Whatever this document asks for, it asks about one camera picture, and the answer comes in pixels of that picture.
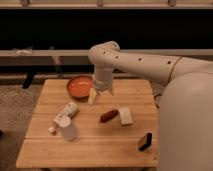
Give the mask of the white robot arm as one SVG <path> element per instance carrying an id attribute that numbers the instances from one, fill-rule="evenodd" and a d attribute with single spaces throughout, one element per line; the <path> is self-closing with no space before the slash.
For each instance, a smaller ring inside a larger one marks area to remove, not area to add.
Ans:
<path id="1" fill-rule="evenodd" d="M 158 171 L 213 171 L 213 61 L 123 53 L 114 41 L 93 46 L 93 85 L 113 88 L 115 69 L 165 86 L 158 121 Z"/>

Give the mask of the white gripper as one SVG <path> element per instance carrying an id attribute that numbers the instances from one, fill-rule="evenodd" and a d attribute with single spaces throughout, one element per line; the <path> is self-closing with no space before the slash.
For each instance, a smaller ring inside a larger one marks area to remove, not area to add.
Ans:
<path id="1" fill-rule="evenodd" d="M 113 92 L 113 80 L 110 79 L 107 81 L 99 81 L 96 78 L 93 78 L 93 87 L 94 88 L 91 88 L 89 92 L 89 105 L 92 105 L 95 102 L 96 98 L 98 97 L 98 92 Z"/>

